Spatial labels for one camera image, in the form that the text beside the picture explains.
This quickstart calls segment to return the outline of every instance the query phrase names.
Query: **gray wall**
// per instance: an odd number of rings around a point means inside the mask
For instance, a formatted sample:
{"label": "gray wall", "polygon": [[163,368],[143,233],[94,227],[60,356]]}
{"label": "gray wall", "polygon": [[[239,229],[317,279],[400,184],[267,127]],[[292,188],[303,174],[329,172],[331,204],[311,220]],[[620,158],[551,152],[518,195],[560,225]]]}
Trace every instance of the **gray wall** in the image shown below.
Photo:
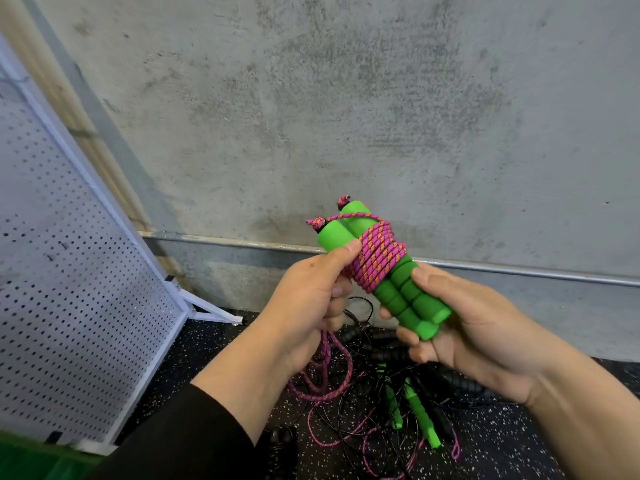
{"label": "gray wall", "polygon": [[[640,276],[640,0],[24,1],[158,230],[313,244],[350,193],[414,255]],[[253,309],[290,259],[158,246]],[[637,341],[638,290],[500,279]]]}

